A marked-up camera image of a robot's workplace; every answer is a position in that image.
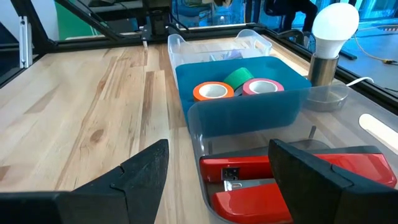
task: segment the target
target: pink tape roll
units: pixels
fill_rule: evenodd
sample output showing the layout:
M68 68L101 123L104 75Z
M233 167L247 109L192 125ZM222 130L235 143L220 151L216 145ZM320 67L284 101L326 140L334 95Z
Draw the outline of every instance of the pink tape roll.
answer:
M253 78L243 84L243 95L255 95L283 90L284 87L279 82L268 78Z

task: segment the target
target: white light bulb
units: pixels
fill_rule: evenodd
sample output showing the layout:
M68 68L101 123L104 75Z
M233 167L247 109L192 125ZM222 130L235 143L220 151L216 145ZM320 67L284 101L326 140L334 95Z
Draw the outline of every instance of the white light bulb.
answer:
M318 58L336 58L344 43L359 26L359 14L348 3L334 3L316 16L312 32L317 41L315 55Z

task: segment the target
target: clear plastic tray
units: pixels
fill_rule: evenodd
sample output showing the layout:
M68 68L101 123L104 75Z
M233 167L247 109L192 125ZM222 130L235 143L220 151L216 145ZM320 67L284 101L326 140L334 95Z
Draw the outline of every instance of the clear plastic tray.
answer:
M376 146L398 174L398 117L345 85L239 99L195 103L188 112L201 191L212 223L230 222L211 207L209 198L217 192L214 189L223 191L223 185L203 181L201 156L267 147L274 138L304 142L303 146L295 146L303 150ZM275 103L278 99L290 107ZM294 117L281 113L292 108L297 110Z
M268 56L272 44L253 30L244 29L231 41L215 40L215 42L196 44L186 42L178 34L172 34L168 38L167 47L178 88L175 68L179 65Z

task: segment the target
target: wood grain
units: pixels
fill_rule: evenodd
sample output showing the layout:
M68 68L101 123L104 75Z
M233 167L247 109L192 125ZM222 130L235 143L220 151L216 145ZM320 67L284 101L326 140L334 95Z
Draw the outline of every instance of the wood grain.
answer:
M307 74L275 42L271 54ZM167 46L47 54L0 90L0 191L73 190L162 138L156 223L209 223Z

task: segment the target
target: tape roll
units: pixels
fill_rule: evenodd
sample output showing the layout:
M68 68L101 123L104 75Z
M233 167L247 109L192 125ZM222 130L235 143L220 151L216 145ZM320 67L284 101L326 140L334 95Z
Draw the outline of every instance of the tape roll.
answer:
M204 82L193 89L195 101L213 100L234 96L234 90L228 84L222 82Z
M253 78L243 85L243 95L255 95L283 90L284 87L279 82L267 78Z
M250 73L247 68L239 68L235 70L233 73L229 74L224 82L232 87L235 91L239 87L241 87L245 82L253 79L254 76Z

